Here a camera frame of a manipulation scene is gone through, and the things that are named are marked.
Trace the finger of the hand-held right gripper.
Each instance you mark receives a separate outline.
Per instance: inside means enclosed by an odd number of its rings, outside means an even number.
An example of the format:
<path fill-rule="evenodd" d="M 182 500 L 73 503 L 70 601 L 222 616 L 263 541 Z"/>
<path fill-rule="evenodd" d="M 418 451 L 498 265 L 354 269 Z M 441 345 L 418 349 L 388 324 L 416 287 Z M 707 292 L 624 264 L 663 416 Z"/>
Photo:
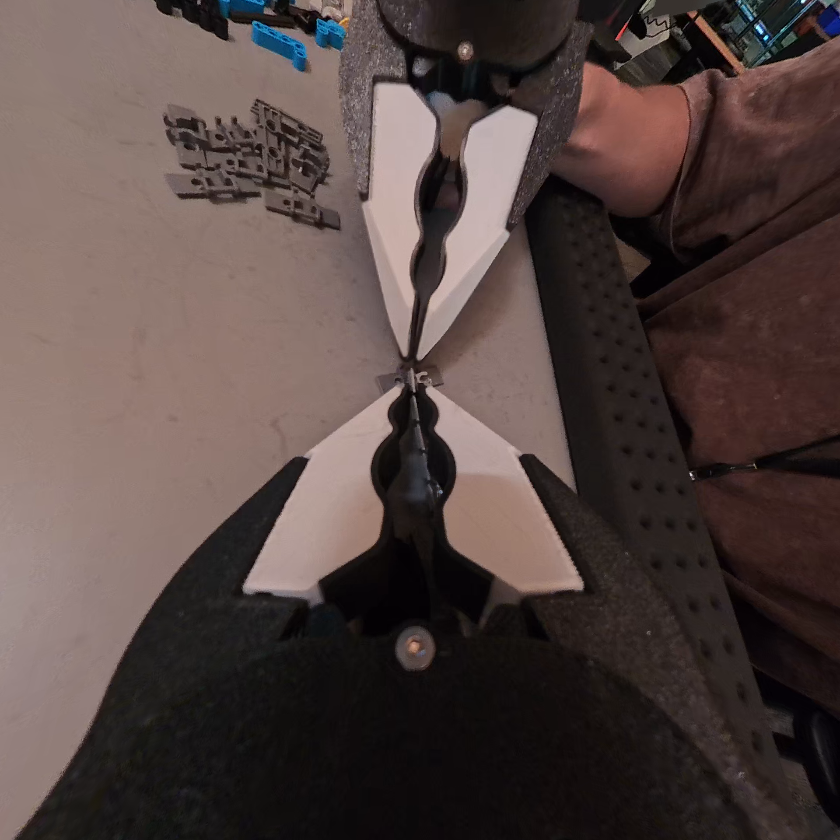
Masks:
<path fill-rule="evenodd" d="M 458 163 L 461 204 L 443 245 L 444 269 L 429 298 L 416 357 L 424 359 L 454 324 L 507 243 L 509 217 L 538 118 L 511 105 L 472 122 Z"/>
<path fill-rule="evenodd" d="M 374 84 L 362 211 L 386 314 L 405 360 L 416 299 L 413 270 L 423 240 L 418 195 L 438 152 L 438 134 L 438 118 L 418 91 L 397 81 Z"/>

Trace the black perforated pad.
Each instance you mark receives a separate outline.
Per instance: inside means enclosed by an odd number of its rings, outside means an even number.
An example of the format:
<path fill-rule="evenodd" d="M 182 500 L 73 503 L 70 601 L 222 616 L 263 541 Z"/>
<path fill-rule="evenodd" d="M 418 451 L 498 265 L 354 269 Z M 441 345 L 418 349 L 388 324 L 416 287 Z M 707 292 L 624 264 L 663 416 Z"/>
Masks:
<path fill-rule="evenodd" d="M 609 217 L 550 177 L 524 218 L 576 489 L 662 595 L 739 756 L 792 807 Z"/>

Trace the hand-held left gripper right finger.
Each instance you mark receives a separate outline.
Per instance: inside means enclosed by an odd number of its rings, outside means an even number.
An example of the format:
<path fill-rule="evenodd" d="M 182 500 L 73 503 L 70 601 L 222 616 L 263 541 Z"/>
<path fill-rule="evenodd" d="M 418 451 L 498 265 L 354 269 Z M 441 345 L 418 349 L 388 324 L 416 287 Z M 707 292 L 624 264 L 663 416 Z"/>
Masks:
<path fill-rule="evenodd" d="M 520 461 L 521 452 L 430 386 L 436 435 L 455 461 L 443 507 L 449 545 L 492 575 L 479 615 L 525 596 L 583 592 L 585 583 Z"/>

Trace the single grey track link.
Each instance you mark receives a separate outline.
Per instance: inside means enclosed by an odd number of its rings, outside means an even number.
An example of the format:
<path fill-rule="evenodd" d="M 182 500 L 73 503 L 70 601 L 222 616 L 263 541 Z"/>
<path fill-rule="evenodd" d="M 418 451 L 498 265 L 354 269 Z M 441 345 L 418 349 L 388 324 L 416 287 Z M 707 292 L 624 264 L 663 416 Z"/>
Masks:
<path fill-rule="evenodd" d="M 380 393 L 385 394 L 394 387 L 407 385 L 439 387 L 444 384 L 444 377 L 437 366 L 420 364 L 416 367 L 399 366 L 395 371 L 377 375 L 375 382 Z"/>

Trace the grey desk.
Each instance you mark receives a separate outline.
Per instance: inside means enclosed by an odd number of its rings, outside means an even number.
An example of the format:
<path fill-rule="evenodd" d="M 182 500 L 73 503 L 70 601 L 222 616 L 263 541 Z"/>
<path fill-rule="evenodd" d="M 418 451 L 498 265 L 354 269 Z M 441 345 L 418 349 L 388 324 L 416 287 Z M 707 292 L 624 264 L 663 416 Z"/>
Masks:
<path fill-rule="evenodd" d="M 2 2 L 2 838 L 77 750 L 157 595 L 370 405 L 396 350 L 344 142 L 308 69 L 153 2 Z M 321 131 L 341 230 L 180 199 L 169 104 Z"/>

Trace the pile of grey links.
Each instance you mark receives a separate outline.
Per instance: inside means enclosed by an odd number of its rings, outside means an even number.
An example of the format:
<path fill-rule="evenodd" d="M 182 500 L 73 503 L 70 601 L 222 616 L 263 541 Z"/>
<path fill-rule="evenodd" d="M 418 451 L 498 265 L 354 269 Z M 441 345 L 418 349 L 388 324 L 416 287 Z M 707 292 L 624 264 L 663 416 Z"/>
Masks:
<path fill-rule="evenodd" d="M 264 100 L 253 101 L 250 123 L 236 116 L 208 123 L 170 104 L 162 118 L 177 172 L 164 180 L 182 200 L 243 202 L 262 197 L 267 211 L 320 229 L 341 229 L 339 212 L 316 192 L 330 173 L 322 133 Z"/>

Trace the person's right forearm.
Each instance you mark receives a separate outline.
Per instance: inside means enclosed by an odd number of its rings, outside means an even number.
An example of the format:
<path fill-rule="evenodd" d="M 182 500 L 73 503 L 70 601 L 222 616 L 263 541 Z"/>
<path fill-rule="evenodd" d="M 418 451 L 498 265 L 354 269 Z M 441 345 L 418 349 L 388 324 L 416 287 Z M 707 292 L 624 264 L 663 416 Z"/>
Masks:
<path fill-rule="evenodd" d="M 634 88 L 584 64 L 579 110 L 551 173 L 621 217 L 650 217 L 679 178 L 690 132 L 681 87 Z"/>

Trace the pile of small building bricks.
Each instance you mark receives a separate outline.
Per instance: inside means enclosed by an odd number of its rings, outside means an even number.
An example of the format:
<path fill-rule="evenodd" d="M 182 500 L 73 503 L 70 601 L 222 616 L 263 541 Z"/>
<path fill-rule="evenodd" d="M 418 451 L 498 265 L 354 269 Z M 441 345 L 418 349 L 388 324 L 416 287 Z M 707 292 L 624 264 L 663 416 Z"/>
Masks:
<path fill-rule="evenodd" d="M 157 11 L 230 40 L 230 26 L 248 27 L 251 41 L 288 60 L 298 71 L 308 68 L 308 48 L 295 35 L 310 36 L 322 49 L 341 50 L 350 26 L 350 13 L 341 2 L 289 1 L 155 1 Z"/>

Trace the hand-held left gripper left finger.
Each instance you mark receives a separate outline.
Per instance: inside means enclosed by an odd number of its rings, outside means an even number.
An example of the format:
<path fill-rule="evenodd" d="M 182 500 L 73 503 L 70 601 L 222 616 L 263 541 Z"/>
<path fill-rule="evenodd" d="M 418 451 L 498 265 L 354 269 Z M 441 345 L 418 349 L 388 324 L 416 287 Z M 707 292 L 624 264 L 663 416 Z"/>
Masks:
<path fill-rule="evenodd" d="M 375 452 L 391 435 L 394 386 L 306 454 L 306 464 L 243 583 L 245 595 L 323 602 L 321 581 L 371 549 L 383 503 L 371 477 Z"/>

